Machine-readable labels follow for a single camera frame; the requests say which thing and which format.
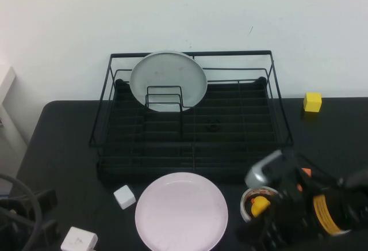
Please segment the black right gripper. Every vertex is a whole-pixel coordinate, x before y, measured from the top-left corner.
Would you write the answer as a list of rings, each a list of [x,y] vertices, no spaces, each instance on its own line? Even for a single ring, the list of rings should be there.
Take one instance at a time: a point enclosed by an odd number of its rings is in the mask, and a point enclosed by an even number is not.
[[[242,243],[259,245],[261,250],[281,250],[290,246],[287,234],[315,231],[312,197],[315,185],[309,167],[300,166],[293,154],[281,154],[274,162],[277,191],[273,217],[262,222],[243,223],[236,230]]]

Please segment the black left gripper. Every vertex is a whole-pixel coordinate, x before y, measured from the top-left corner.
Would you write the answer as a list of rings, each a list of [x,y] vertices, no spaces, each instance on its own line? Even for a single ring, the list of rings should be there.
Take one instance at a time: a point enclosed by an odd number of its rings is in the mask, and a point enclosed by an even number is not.
[[[1,199],[1,250],[32,250],[60,238],[56,220],[42,225],[42,212],[50,212],[58,204],[56,191],[44,189],[34,195]]]

